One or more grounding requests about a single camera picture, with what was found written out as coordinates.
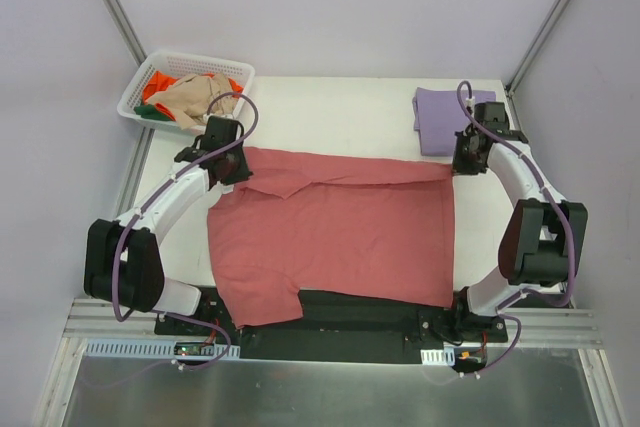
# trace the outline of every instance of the clothing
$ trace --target clothing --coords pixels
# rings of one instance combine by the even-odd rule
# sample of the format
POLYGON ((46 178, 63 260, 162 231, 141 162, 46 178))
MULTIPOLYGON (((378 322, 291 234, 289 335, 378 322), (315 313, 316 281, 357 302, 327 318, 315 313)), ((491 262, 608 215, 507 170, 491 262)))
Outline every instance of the clothing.
MULTIPOLYGON (((496 93, 474 90, 476 103, 493 102, 496 93)), ((416 120, 413 130, 420 136, 422 155, 451 157, 456 148, 455 133, 464 130, 469 120, 458 103, 455 91, 436 91, 418 88, 413 98, 416 120)))
MULTIPOLYGON (((154 105, 162 116, 175 120, 182 129, 187 129, 194 125, 205 125, 203 115, 215 97, 242 90, 241 85, 224 74, 189 74, 175 79, 156 72, 142 91, 142 101, 154 105)), ((230 114, 236 103, 234 96, 225 97, 216 102, 211 113, 230 114)))
POLYGON ((301 288, 449 307, 451 166, 246 148, 249 181, 208 214, 236 326, 302 316, 301 288))
POLYGON ((147 119, 147 120, 160 120, 160 121, 175 120, 174 118, 168 116, 166 113, 159 111, 158 109, 156 109, 155 105, 151 105, 151 104, 140 104, 137 107, 134 107, 133 111, 143 119, 147 119))

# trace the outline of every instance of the shirt sleeve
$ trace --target shirt sleeve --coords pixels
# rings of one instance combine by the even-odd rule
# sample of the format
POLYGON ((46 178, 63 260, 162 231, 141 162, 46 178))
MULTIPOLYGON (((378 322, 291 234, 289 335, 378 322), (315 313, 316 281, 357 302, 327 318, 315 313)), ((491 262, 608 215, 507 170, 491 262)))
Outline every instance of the shirt sleeve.
POLYGON ((237 328, 302 317, 300 290, 286 275, 260 267, 216 266, 218 293, 237 328))

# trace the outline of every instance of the gray wall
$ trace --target gray wall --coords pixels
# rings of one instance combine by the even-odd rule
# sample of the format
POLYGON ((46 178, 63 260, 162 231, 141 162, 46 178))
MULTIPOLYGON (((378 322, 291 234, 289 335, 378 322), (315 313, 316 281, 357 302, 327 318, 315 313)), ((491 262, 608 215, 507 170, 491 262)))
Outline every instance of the gray wall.
POLYGON ((0 425, 31 425, 84 239, 112 215, 138 128, 135 63, 102 0, 0 0, 0 425))
POLYGON ((121 0, 148 51, 260 75, 508 80, 554 0, 121 0))
POLYGON ((574 0, 516 93, 551 181, 590 219, 576 298, 640 423, 640 0, 574 0))

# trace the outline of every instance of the beige cloth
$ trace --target beige cloth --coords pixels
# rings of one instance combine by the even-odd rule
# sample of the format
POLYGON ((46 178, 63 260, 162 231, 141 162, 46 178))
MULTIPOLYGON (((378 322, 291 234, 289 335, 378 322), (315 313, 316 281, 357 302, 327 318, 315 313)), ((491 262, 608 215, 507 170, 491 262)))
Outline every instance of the beige cloth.
MULTIPOLYGON (((167 90, 156 92, 147 99, 148 104, 161 104, 169 110, 182 129, 195 125, 205 125, 204 114, 211 101, 218 95, 231 92, 231 84, 224 74, 190 74, 182 77, 167 90)), ((211 108, 215 115, 231 114, 238 99, 231 95, 219 100, 211 108)))

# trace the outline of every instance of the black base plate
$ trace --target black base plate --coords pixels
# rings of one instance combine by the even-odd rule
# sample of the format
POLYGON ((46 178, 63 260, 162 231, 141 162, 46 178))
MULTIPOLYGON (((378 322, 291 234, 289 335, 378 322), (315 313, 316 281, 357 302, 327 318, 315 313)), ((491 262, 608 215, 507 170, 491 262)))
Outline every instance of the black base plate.
MULTIPOLYGON (((419 364, 420 350, 441 349, 455 334, 448 309, 315 290, 298 294, 303 318, 237 330, 217 289, 201 290, 207 302, 194 317, 217 319, 245 359, 419 364)), ((505 330, 492 329, 489 340, 506 342, 505 330)), ((167 317, 155 333, 206 337, 210 329, 167 317)), ((463 338, 479 342, 481 334, 463 338)))

